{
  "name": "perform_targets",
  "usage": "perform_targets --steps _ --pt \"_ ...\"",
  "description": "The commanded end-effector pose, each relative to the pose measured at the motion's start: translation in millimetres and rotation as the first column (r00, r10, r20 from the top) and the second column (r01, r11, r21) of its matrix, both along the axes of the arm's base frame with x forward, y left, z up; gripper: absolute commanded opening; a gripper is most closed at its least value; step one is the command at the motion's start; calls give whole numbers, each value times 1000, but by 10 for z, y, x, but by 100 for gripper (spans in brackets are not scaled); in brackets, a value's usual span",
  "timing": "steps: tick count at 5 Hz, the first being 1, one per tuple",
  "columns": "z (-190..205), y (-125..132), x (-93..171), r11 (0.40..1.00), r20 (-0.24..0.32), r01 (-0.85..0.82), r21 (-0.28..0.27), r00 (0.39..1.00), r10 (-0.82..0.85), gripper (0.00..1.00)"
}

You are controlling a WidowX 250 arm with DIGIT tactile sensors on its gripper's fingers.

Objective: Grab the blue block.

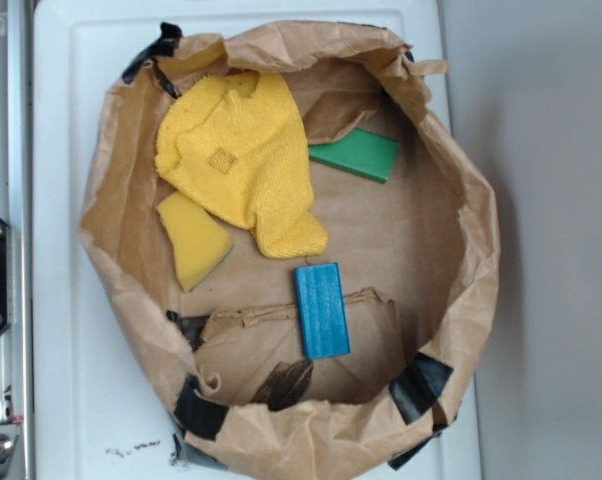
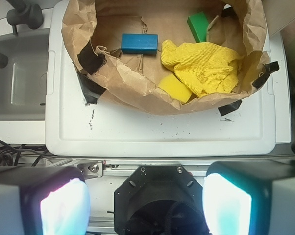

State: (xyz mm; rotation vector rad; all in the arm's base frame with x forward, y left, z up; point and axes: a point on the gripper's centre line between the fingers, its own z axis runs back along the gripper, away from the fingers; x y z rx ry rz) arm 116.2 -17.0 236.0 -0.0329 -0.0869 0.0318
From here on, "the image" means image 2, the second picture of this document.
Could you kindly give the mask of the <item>gripper left finger translucent pad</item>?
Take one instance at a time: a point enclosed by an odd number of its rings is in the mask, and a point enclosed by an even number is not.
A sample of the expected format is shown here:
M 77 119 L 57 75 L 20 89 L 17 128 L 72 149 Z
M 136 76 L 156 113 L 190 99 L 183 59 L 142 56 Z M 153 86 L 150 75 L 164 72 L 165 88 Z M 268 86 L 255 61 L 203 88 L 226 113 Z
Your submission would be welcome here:
M 90 209 L 76 167 L 0 167 L 0 235 L 84 235 Z

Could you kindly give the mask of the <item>gripper right finger translucent pad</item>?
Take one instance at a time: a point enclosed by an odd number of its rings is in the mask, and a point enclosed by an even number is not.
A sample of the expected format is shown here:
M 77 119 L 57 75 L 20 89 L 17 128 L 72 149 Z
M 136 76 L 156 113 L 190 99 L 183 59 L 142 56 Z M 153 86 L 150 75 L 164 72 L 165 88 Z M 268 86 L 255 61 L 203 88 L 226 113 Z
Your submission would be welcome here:
M 295 160 L 213 162 L 202 204 L 213 235 L 295 235 Z

